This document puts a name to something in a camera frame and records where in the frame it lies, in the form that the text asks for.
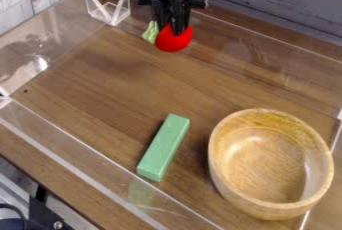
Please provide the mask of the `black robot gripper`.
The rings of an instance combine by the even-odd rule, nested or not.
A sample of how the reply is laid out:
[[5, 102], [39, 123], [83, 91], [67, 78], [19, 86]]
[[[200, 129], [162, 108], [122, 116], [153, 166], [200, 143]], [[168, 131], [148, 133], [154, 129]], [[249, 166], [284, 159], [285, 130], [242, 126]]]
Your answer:
[[166, 27], [172, 19], [174, 35], [180, 36], [189, 27], [190, 7], [206, 8], [209, 0], [138, 0], [138, 4], [152, 5], [153, 17], [160, 29]]

